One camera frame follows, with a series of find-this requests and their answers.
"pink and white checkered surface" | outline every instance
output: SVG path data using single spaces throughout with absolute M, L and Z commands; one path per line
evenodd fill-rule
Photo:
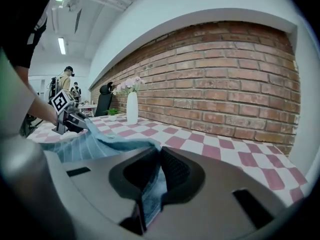
M 212 135 L 145 118 L 139 118 L 135 125 L 128 125 L 125 114 L 119 115 L 117 121 L 108 120 L 108 116 L 93 117 L 91 120 L 104 134 L 114 132 L 126 139 L 151 138 L 161 146 L 187 150 L 237 166 L 271 189 L 287 206 L 309 191 L 305 177 L 271 143 Z M 52 131 L 53 128 L 52 124 L 44 123 L 28 139 L 52 143 L 87 132 L 59 135 Z

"black sleeve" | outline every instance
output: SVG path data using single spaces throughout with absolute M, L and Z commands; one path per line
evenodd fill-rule
M 30 68 L 31 59 L 46 23 L 35 28 L 50 0 L 14 0 L 1 12 L 5 23 L 1 30 L 1 46 L 13 66 Z

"robotic arm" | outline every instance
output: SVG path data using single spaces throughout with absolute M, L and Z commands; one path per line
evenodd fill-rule
M 62 89 L 51 100 L 58 115 L 58 124 L 53 129 L 54 132 L 63 135 L 65 132 L 76 132 L 77 134 L 82 132 L 83 129 L 88 129 L 85 122 L 86 117 L 79 112 L 75 107 L 76 100 L 70 93 L 70 91 Z

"white wall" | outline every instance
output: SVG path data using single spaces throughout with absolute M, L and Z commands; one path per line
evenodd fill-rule
M 67 66 L 71 66 L 74 70 L 75 77 L 71 77 L 70 88 L 74 85 L 74 82 L 77 82 L 81 88 L 81 100 L 90 101 L 88 81 L 90 64 L 90 60 L 72 58 L 64 55 L 53 55 L 37 50 L 32 57 L 29 81 L 35 91 L 46 92 L 51 79 L 60 75 Z M 41 80 L 44 80 L 44 90 L 42 90 L 40 86 Z
M 90 67 L 90 87 L 123 57 L 156 37 L 193 24 L 228 20 L 259 23 L 291 33 L 302 102 L 289 158 L 307 174 L 320 140 L 320 64 L 291 0 L 136 0 L 102 40 Z

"black office chair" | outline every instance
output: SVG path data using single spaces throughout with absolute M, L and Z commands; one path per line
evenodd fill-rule
M 101 117 L 106 115 L 106 110 L 110 108 L 112 101 L 112 82 L 109 82 L 106 85 L 103 85 L 100 88 L 100 96 L 98 100 L 98 106 L 96 107 L 95 117 Z

